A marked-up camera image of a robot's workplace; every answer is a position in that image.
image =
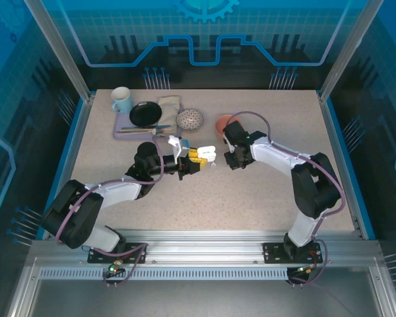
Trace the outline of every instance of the beige napkin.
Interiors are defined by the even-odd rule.
[[[158,99],[158,105],[162,111],[158,125],[170,125],[170,127],[164,129],[162,135],[176,135],[178,132],[176,117],[180,109],[180,96],[161,97]]]

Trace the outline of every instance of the orange bowl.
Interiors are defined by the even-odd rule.
[[[232,116],[231,114],[225,114],[221,117],[218,117],[218,119],[216,121],[216,135],[221,140],[223,140],[223,129],[226,127],[226,123],[230,119],[231,116]],[[242,124],[241,121],[238,119],[238,117],[233,118],[230,121],[230,123],[235,122],[235,121]]]

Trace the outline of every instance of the gear logo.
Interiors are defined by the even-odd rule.
[[[224,14],[233,12],[233,6],[239,5],[238,0],[172,0],[178,8],[178,13],[183,13],[185,18],[192,18],[196,23],[208,20],[216,22],[217,18],[224,18]]]
[[[25,21],[24,1],[0,0],[0,20],[13,34],[17,34]]]

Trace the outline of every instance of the metal bracket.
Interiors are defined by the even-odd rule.
[[[139,245],[141,245],[141,243],[127,243],[125,245],[124,252],[129,251],[133,248],[136,248]],[[141,251],[141,249],[133,252],[128,258],[123,259],[123,264],[134,264],[135,260],[139,256],[140,251]],[[141,255],[141,258],[139,259],[138,264],[145,263],[146,254],[147,254],[147,247],[145,247],[144,252]],[[116,259],[117,258],[115,258],[113,256],[104,256],[101,253],[98,253],[97,251],[94,251],[93,249],[91,249],[88,254],[87,262],[89,264],[112,264],[114,262],[114,260],[116,260]]]
[[[323,263],[323,256],[318,243],[308,244],[305,252],[301,256],[298,255],[296,260],[291,260],[284,251],[283,243],[263,243],[264,263],[265,264],[320,264]]]

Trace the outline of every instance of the patterned ball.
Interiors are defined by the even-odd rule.
[[[178,126],[185,131],[196,131],[204,124],[202,113],[194,109],[187,109],[178,114]]]

